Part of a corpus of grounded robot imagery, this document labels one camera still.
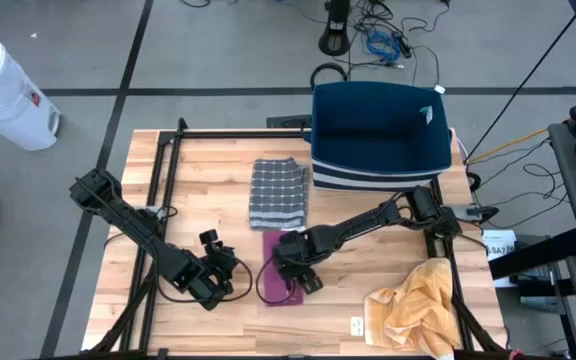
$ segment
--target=blue cable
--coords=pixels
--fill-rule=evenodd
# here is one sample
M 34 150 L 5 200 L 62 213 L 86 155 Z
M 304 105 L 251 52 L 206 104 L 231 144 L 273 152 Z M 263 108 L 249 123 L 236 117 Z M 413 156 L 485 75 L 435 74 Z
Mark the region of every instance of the blue cable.
M 401 55 L 399 41 L 391 35 L 377 30 L 369 30 L 363 34 L 364 53 L 376 55 L 382 62 L 394 64 Z

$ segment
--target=gray floor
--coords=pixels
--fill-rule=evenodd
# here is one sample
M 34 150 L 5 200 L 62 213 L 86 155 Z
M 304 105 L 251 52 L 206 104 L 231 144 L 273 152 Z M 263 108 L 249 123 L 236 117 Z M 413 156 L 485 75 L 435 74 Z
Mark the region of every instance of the gray floor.
M 324 19 L 322 1 L 293 1 L 308 15 Z M 397 23 L 404 16 L 431 18 L 443 9 L 435 0 L 388 4 Z M 118 88 L 143 6 L 144 0 L 0 0 L 0 40 L 44 89 Z M 437 31 L 409 37 L 411 43 L 437 53 L 444 87 L 513 87 L 572 15 L 567 0 L 455 0 Z M 307 86 L 312 69 L 330 61 L 316 48 L 321 29 L 296 9 L 271 0 L 215 1 L 200 10 L 177 0 L 155 0 L 130 86 Z M 358 46 L 351 56 L 353 62 L 372 60 Z M 434 61 L 423 50 L 418 56 L 416 84 L 431 86 Z M 414 64 L 402 63 L 401 70 L 357 69 L 353 80 L 409 84 Z M 576 23 L 527 86 L 576 86 Z M 448 120 L 467 148 L 474 146 L 507 99 L 507 95 L 444 96 Z M 81 215 L 67 189 L 75 176 L 95 166 L 115 97 L 52 100 L 68 116 L 54 147 L 26 153 L 0 138 L 0 359 L 39 355 Z M 519 96 L 481 150 L 559 122 L 575 104 L 576 95 Z M 311 105 L 307 95 L 128 96 L 108 169 L 121 176 L 133 129 L 173 128 L 180 116 L 192 128 L 264 127 L 266 117 L 308 113 Z M 509 160 L 472 170 L 486 178 Z M 557 168 L 548 147 L 522 163 L 527 162 Z M 548 179 L 524 174 L 520 164 L 487 184 L 480 191 L 481 202 L 548 190 Z M 522 198 L 502 206 L 495 221 L 512 224 L 554 201 Z M 570 208 L 562 204 L 515 230 L 556 234 L 573 226 Z M 73 354 L 80 348 L 107 228 L 98 220 L 91 227 L 57 354 Z M 512 346 L 544 353 L 542 345 L 563 337 L 557 316 L 520 306 L 512 291 L 498 295 Z

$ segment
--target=butcher block tabletop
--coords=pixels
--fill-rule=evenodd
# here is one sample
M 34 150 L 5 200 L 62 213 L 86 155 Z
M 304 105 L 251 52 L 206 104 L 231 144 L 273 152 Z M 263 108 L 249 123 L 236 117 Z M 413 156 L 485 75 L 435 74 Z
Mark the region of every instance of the butcher block tabletop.
M 133 134 L 122 178 L 123 197 L 133 206 L 146 203 L 161 131 L 136 130 Z M 455 139 L 453 136 L 452 167 L 439 177 L 441 192 L 445 204 L 470 204 Z M 156 204 L 162 202 L 171 148 L 166 147 Z M 253 163 L 290 157 L 311 166 L 310 144 L 300 138 L 182 138 L 171 204 L 179 213 L 169 219 L 166 241 L 203 256 L 199 234 L 216 229 L 219 239 L 234 247 L 236 256 L 256 275 L 263 255 L 262 233 L 251 230 L 248 223 Z M 390 196 L 314 189 L 312 180 L 310 186 L 308 226 L 337 224 Z M 481 239 L 478 228 L 463 224 L 462 228 L 469 237 Z M 118 233 L 111 227 L 108 236 Z M 485 250 L 457 237 L 454 251 L 466 305 L 503 346 L 506 332 Z M 99 342 L 124 309 L 136 254 L 137 245 L 125 236 L 106 247 L 82 349 Z M 351 335 L 350 324 L 352 317 L 363 316 L 368 294 L 400 285 L 427 259 L 421 231 L 392 226 L 347 242 L 315 266 L 324 288 L 306 296 L 301 306 L 268 307 L 254 290 L 212 311 L 199 304 L 169 303 L 157 295 L 148 352 L 156 354 L 158 349 L 168 348 L 170 355 L 415 355 L 366 345 L 363 337 Z M 165 281 L 161 283 L 168 295 L 188 298 Z M 241 266 L 235 269 L 233 286 L 234 294 L 229 296 L 248 286 Z M 135 317 L 131 349 L 137 348 L 142 313 L 143 305 Z

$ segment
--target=yellow towel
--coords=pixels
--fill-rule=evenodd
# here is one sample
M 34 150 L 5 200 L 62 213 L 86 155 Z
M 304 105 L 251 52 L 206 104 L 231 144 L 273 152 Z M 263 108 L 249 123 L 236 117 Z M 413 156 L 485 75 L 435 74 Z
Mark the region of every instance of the yellow towel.
M 400 287 L 380 289 L 366 297 L 366 344 L 453 359 L 453 347 L 458 347 L 460 340 L 451 297 L 448 259 L 426 261 Z

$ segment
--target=sticker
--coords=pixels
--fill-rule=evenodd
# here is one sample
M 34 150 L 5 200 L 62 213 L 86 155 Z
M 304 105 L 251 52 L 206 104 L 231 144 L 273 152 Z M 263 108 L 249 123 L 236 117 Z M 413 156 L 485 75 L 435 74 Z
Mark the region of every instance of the sticker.
M 488 261 L 504 256 L 515 250 L 515 232 L 512 230 L 484 230 L 482 236 L 484 244 L 488 249 Z M 510 278 L 495 280 L 496 288 L 515 287 L 517 285 L 510 282 Z
M 426 124 L 430 124 L 432 121 L 432 106 L 422 107 L 419 112 L 426 114 Z
M 41 102 L 41 97 L 39 94 L 32 88 L 32 86 L 26 85 L 26 97 L 33 103 L 36 107 L 39 107 L 39 103 Z
M 446 92 L 446 88 L 437 84 L 435 85 L 435 91 L 443 95 Z
M 364 336 L 364 318 L 353 316 L 350 318 L 350 335 Z

